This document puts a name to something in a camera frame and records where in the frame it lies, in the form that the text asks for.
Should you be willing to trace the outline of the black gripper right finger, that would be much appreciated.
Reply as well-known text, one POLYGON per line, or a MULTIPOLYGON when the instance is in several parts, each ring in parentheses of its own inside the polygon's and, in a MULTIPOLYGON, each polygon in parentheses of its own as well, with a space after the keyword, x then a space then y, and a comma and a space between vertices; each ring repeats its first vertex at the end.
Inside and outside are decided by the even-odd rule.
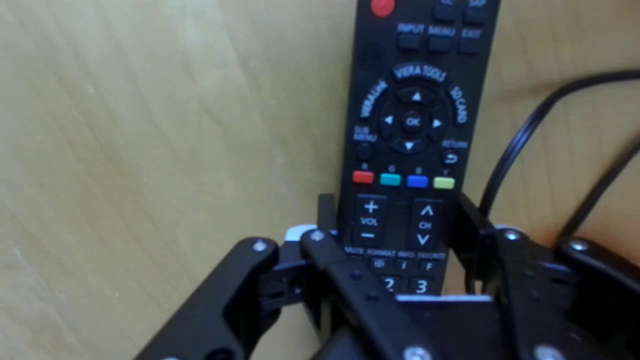
POLYGON ((640 360, 640 267, 588 238, 540 246, 456 197, 453 254, 492 296, 515 360, 640 360))

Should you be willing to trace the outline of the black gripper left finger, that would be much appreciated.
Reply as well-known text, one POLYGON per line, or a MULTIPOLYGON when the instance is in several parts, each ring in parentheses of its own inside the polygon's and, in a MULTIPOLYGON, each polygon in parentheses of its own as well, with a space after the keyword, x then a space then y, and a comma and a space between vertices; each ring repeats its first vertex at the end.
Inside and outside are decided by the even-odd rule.
POLYGON ((362 262, 335 243, 335 197, 283 242, 240 240, 134 360, 247 360, 283 308, 319 329, 311 360, 428 360, 428 339, 362 262))

